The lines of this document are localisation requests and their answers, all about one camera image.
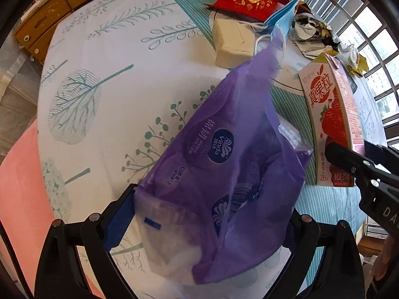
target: strawberry image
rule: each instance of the strawberry image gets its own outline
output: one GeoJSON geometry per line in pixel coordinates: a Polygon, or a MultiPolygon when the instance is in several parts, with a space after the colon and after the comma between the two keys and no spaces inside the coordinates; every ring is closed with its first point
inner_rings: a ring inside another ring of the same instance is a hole
{"type": "Polygon", "coordinates": [[[328,142],[336,142],[342,146],[348,147],[344,118],[342,117],[337,89],[334,88],[332,92],[334,94],[334,100],[332,101],[331,107],[322,113],[322,129],[329,137],[327,138],[328,142]]]}
{"type": "MultiPolygon", "coordinates": [[[[336,88],[334,88],[333,94],[334,100],[331,107],[322,112],[321,118],[323,132],[327,135],[326,146],[331,142],[336,142],[348,147],[344,119],[336,88]]],[[[330,172],[331,181],[335,187],[347,187],[352,182],[352,177],[348,173],[332,164],[330,165],[330,172]]]]}

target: blue surgical mask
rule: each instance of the blue surgical mask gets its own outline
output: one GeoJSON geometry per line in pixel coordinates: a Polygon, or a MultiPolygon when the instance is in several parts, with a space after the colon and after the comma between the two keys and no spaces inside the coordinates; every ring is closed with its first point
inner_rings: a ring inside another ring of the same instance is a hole
{"type": "Polygon", "coordinates": [[[271,35],[271,41],[274,42],[278,36],[278,40],[281,41],[281,34],[284,35],[285,40],[287,40],[288,34],[290,32],[291,24],[295,16],[295,7],[297,6],[299,0],[292,0],[287,3],[283,8],[274,12],[266,21],[263,23],[264,30],[260,31],[261,35],[271,35]]]}

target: juice carton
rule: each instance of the juice carton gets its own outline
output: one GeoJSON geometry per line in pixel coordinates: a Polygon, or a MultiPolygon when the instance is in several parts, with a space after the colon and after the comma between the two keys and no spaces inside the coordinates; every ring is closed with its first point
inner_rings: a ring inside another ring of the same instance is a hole
{"type": "Polygon", "coordinates": [[[330,142],[364,155],[358,109],[343,65],[330,55],[321,53],[299,72],[299,78],[313,128],[316,184],[353,187],[354,178],[330,164],[324,156],[330,142]]]}

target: pink blanket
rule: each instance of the pink blanket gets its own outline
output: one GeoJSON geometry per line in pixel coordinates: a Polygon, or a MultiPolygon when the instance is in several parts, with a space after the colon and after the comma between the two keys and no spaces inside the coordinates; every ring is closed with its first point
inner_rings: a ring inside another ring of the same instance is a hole
{"type": "MultiPolygon", "coordinates": [[[[37,121],[15,143],[0,166],[0,220],[11,240],[31,291],[53,212],[44,188],[37,148],[37,121]]],[[[7,250],[0,252],[12,266],[7,250]]],[[[92,285],[95,295],[103,296],[92,285]]]]}

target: drawer handle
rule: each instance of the drawer handle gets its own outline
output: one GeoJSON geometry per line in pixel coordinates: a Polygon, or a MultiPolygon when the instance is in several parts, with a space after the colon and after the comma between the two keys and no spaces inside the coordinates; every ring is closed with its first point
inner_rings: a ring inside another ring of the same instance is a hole
{"type": "Polygon", "coordinates": [[[43,22],[45,22],[47,19],[47,16],[45,16],[44,18],[41,18],[37,24],[35,25],[35,27],[33,27],[34,29],[37,29],[43,22]]]}

